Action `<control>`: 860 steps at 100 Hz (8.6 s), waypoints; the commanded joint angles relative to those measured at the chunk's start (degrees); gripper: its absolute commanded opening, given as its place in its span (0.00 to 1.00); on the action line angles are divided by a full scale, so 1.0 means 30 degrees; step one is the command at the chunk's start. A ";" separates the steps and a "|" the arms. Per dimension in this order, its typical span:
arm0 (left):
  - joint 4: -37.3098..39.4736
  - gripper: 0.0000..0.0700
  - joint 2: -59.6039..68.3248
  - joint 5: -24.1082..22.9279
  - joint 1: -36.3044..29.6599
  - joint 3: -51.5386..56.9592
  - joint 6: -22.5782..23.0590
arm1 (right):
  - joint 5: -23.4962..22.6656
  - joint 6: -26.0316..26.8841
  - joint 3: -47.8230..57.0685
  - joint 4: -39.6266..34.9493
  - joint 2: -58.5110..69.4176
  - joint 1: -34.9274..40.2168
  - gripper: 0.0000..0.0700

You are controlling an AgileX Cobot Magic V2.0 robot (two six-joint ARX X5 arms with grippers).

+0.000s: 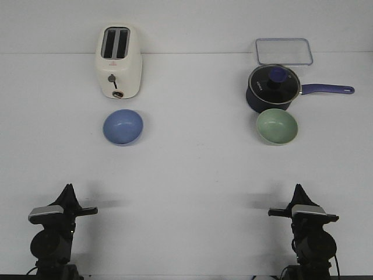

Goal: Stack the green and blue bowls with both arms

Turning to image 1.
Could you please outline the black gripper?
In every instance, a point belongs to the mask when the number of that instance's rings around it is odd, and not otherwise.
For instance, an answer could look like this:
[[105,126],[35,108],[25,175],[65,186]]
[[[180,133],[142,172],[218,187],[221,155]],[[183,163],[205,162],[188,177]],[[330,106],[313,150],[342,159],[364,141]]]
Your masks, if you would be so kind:
[[65,186],[57,198],[57,203],[49,205],[60,205],[64,209],[64,214],[58,218],[53,218],[50,223],[43,224],[43,226],[45,228],[55,229],[61,233],[74,233],[77,217],[98,214],[98,208],[96,206],[83,208],[79,205],[72,183]]
[[270,208],[268,210],[269,216],[277,216],[290,218],[292,221],[292,228],[294,233],[320,231],[323,226],[337,222],[339,220],[338,215],[326,213],[327,216],[305,216],[301,215],[296,218],[291,217],[291,209],[296,204],[311,204],[311,199],[307,196],[305,190],[301,184],[296,184],[293,192],[291,202],[285,209]]

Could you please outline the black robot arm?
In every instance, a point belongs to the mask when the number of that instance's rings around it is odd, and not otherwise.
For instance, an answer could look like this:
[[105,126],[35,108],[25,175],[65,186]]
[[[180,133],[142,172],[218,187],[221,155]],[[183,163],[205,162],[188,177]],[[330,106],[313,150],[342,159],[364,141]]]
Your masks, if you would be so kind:
[[97,213],[95,206],[80,206],[71,183],[65,186],[54,202],[31,210],[28,221],[43,226],[30,244],[30,251],[37,259],[36,279],[84,278],[77,266],[70,263],[76,218]]
[[296,254],[297,264],[286,266],[280,279],[331,279],[330,259],[336,257],[337,245],[323,226],[337,222],[339,216],[326,213],[314,203],[301,184],[295,185],[286,208],[270,208],[268,215],[291,219],[291,248]]

